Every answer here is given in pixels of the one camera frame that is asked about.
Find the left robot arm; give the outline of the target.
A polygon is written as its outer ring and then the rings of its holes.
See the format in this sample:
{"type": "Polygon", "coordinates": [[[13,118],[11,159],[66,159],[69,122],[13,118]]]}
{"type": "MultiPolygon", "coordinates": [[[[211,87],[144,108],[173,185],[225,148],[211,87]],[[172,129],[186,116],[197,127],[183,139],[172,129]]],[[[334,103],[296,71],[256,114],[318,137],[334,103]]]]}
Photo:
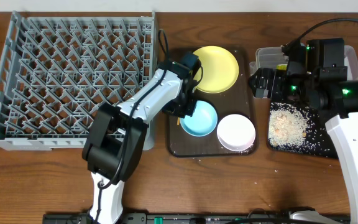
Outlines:
{"type": "Polygon", "coordinates": [[[193,93],[197,69],[173,72],[159,68],[134,96],[118,105],[99,107],[82,157],[94,182],[90,223],[116,223],[122,214],[125,181],[139,164],[150,123],[182,93],[193,93]]]}

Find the pink-white bowl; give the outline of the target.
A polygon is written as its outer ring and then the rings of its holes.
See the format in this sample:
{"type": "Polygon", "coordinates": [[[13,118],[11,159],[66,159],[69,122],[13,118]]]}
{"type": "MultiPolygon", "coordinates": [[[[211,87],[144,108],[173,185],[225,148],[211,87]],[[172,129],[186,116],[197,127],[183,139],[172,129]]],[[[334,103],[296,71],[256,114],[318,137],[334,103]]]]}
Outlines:
{"type": "Polygon", "coordinates": [[[256,139],[256,130],[252,121],[246,116],[230,114],[220,120],[217,137],[226,149],[241,152],[252,147],[256,139]]]}

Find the green yellow snack wrapper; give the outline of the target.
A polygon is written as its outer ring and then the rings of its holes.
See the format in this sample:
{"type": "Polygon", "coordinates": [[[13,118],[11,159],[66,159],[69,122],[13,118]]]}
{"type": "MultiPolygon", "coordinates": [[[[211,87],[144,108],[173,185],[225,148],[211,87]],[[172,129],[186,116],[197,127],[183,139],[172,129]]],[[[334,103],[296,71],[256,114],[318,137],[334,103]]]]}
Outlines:
{"type": "Polygon", "coordinates": [[[286,70],[287,69],[287,64],[279,64],[276,66],[277,70],[286,70]]]}

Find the light blue bowl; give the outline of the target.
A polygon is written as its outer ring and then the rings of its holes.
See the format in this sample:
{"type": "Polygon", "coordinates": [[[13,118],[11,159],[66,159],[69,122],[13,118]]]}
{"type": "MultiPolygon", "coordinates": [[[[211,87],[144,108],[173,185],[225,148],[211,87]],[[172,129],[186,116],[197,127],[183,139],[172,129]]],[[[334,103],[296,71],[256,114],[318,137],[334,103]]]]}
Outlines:
{"type": "Polygon", "coordinates": [[[206,101],[197,101],[192,116],[180,119],[180,125],[189,135],[202,137],[210,134],[218,123],[216,109],[206,101]]]}

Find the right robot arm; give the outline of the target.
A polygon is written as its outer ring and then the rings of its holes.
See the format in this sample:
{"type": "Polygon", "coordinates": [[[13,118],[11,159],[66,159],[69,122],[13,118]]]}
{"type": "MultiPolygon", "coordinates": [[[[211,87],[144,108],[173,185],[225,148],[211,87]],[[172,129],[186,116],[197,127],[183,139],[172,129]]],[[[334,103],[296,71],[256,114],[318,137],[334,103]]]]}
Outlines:
{"type": "Polygon", "coordinates": [[[342,38],[255,53],[249,86],[270,100],[268,142],[281,151],[337,157],[351,223],[358,223],[358,61],[342,38]]]}

